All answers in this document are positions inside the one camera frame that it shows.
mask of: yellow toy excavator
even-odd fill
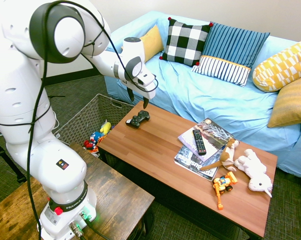
[[[236,184],[238,181],[232,171],[228,172],[225,176],[217,177],[213,180],[213,187],[217,196],[217,208],[218,210],[223,210],[223,205],[221,202],[221,194],[225,191],[231,191],[233,187],[231,185]]]

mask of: black game controller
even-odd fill
[[[137,116],[133,116],[132,119],[127,120],[126,125],[138,129],[142,121],[148,121],[149,119],[150,114],[148,113],[148,111],[141,110]]]

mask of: black remote control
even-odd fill
[[[196,142],[196,147],[197,147],[197,152],[199,155],[205,155],[206,154],[206,148],[204,145],[204,141],[202,139],[202,134],[201,131],[196,129],[193,130],[192,133],[194,134],[195,137],[195,142]]]
[[[126,121],[126,125],[138,129],[142,121],[148,121],[150,119],[150,114],[147,111],[139,111],[137,116],[132,116],[132,119]]]

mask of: book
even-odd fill
[[[202,161],[199,157],[197,157],[188,147],[182,146],[178,151],[177,155],[174,158],[174,162],[179,166],[209,180],[213,181],[218,167],[214,167],[212,169],[201,171],[201,167],[210,165],[212,163],[217,162],[220,159],[220,156],[223,152],[225,146],[220,148],[215,154],[213,154],[206,161]]]
[[[201,136],[206,148],[205,155],[199,155],[197,152],[196,142],[193,135],[193,130],[195,129],[198,129],[201,132]],[[188,149],[190,149],[191,152],[201,161],[205,162],[218,150],[225,146],[229,139],[233,137],[234,136],[232,134],[220,127],[214,121],[206,118],[178,136],[178,140],[181,141],[181,143],[183,143]]]

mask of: coffee table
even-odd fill
[[[248,188],[250,178],[238,170],[235,172],[238,183],[234,185],[233,191],[221,196],[224,209],[218,210],[212,182],[174,163],[174,157],[182,147],[177,137],[195,123],[149,104],[146,108],[150,115],[149,121],[142,122],[138,129],[127,126],[126,120],[137,115],[140,110],[143,110],[142,101],[100,142],[98,148],[104,161],[105,153],[109,153],[230,220],[251,239],[263,238],[271,198],[264,192],[251,191]],[[241,142],[235,150],[234,159],[244,155],[246,149],[255,151],[266,165],[267,175],[274,182],[277,156]],[[227,172],[220,167],[216,176],[220,177]],[[224,238],[216,231],[212,234]]]

